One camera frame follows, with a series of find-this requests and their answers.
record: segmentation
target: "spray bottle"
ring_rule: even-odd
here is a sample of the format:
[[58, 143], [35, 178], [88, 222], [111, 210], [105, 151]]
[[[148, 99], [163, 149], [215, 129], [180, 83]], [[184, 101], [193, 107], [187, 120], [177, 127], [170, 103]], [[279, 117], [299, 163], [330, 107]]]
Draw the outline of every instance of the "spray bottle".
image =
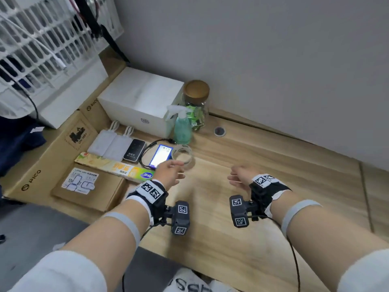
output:
[[181, 105], [169, 105], [167, 109], [167, 119], [170, 119], [173, 115], [178, 114], [174, 126], [174, 141], [178, 144], [189, 144], [192, 139], [192, 125], [186, 113], [191, 112], [192, 110]]

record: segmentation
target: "glass jar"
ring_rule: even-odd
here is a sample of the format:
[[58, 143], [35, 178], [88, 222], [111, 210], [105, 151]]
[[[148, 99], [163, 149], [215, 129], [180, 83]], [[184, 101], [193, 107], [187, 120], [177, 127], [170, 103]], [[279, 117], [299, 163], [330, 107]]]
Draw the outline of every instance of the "glass jar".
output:
[[185, 106], [192, 112], [187, 113], [194, 131], [203, 127], [209, 115], [207, 99], [209, 97], [209, 86], [201, 80], [192, 80], [184, 85], [183, 100]]

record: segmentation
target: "smartphone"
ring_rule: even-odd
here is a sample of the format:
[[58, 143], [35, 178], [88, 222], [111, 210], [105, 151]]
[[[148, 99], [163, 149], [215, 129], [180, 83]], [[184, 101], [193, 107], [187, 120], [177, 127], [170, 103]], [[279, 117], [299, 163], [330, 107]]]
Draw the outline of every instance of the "smartphone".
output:
[[123, 159], [130, 162], [138, 162], [140, 153], [143, 151], [143, 148], [146, 146], [146, 142], [140, 139], [133, 139], [129, 145], [127, 152], [124, 154]]
[[172, 147], [160, 144], [154, 154], [154, 157], [151, 159], [149, 166], [153, 169], [156, 169], [160, 163], [165, 162], [172, 157], [172, 150]]

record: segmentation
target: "white spray nozzle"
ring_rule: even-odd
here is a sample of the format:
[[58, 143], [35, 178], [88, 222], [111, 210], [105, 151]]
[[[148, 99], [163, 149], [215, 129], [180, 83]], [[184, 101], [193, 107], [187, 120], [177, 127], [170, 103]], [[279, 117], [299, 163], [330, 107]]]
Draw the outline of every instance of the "white spray nozzle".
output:
[[168, 115], [166, 117], [166, 120], [169, 120], [175, 114], [178, 114], [178, 117], [180, 119], [185, 119], [187, 117], [186, 113], [192, 111], [190, 108], [183, 107], [182, 105], [168, 105], [167, 109]]

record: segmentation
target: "pants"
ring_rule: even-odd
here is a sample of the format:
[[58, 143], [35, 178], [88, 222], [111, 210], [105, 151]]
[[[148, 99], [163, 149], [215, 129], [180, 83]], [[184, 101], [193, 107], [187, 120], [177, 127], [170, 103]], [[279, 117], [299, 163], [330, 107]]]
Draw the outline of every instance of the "pants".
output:
[[190, 269], [182, 268], [170, 281], [164, 292], [238, 292], [236, 289], [213, 280], [207, 285]]

